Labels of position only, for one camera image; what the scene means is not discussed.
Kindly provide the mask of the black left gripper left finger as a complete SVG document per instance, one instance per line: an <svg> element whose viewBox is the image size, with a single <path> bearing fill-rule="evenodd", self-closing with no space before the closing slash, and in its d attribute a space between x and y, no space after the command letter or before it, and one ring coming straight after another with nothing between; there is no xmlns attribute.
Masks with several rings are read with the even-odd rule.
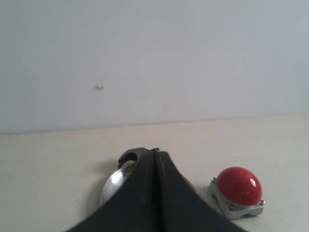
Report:
<svg viewBox="0 0 309 232"><path fill-rule="evenodd" d="M120 189L69 232L155 232L154 152L142 155Z"/></svg>

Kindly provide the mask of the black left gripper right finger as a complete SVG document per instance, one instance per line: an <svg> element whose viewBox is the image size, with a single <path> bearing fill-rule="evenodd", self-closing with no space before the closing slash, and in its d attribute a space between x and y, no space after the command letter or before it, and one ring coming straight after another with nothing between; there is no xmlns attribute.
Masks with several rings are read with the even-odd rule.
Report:
<svg viewBox="0 0 309 232"><path fill-rule="evenodd" d="M168 152L156 151L155 169L162 232L244 232L212 209L178 171Z"/></svg>

